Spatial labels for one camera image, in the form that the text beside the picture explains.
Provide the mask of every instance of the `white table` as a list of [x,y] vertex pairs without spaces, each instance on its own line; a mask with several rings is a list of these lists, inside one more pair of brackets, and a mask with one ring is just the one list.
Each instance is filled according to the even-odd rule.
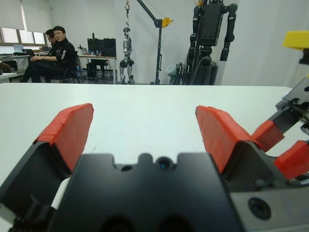
[[8,61],[8,60],[19,60],[19,59],[28,59],[29,55],[24,56],[0,56],[1,61]]
[[37,56],[47,56],[49,52],[35,52]]
[[9,78],[17,76],[16,73],[2,73],[0,76],[0,83],[9,83]]
[[117,59],[116,57],[99,57],[99,56],[95,56],[95,55],[78,55],[78,58],[81,59],[86,59],[87,62],[89,63],[89,59],[98,59],[98,60],[108,60],[110,62],[114,63],[114,68],[112,69],[112,78],[113,78],[113,83],[114,85],[116,84],[116,62]]
[[23,69],[18,69],[18,64],[20,59],[28,59],[29,55],[24,56],[0,56],[0,61],[8,61],[8,60],[16,60],[17,61],[17,75],[23,75],[28,65],[26,65]]
[[[141,153],[176,162],[180,152],[205,152],[195,117],[198,105],[230,115],[249,133],[276,112],[287,87],[0,85],[0,185],[31,143],[67,107],[90,102],[94,118],[84,153],[112,153],[116,163],[137,163]],[[307,136],[295,125],[268,154],[277,156]],[[62,185],[59,195],[63,193]],[[59,202],[59,195],[54,205]],[[0,219],[0,231],[9,224]]]

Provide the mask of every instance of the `computer monitor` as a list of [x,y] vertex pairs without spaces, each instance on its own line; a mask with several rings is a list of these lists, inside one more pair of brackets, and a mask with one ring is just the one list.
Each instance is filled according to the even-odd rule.
[[116,39],[104,38],[103,41],[105,49],[116,48]]
[[23,49],[24,49],[23,45],[13,45],[13,47],[14,47],[14,52],[19,52],[19,53],[23,52]]
[[97,51],[103,53],[104,41],[99,39],[88,39],[88,50],[94,52],[95,54]]

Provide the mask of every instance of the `yellow pulley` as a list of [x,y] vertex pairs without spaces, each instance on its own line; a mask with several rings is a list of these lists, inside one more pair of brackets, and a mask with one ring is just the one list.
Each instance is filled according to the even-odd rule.
[[171,22],[173,22],[173,20],[171,20],[169,17],[164,18],[162,21],[162,27],[166,28]]

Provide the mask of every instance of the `camera lens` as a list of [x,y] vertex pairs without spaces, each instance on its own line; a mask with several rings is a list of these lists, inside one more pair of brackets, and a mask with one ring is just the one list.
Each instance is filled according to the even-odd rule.
[[166,157],[159,158],[156,163],[158,164],[159,168],[162,170],[169,170],[173,166],[173,162]]

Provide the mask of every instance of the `silver humanoid robot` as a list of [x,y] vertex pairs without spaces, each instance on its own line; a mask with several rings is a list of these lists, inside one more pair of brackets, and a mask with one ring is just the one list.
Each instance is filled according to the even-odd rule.
[[129,31],[130,28],[124,28],[124,33],[125,33],[125,38],[124,38],[124,54],[125,54],[125,59],[123,59],[122,61],[120,61],[120,75],[121,75],[121,80],[122,80],[122,84],[125,85],[126,84],[126,77],[124,75],[124,71],[125,68],[127,68],[127,74],[129,77],[128,80],[128,85],[134,85],[135,81],[133,79],[133,75],[132,75],[132,65],[134,64],[134,61],[130,58],[131,52],[132,52],[132,41],[131,38],[129,36]]

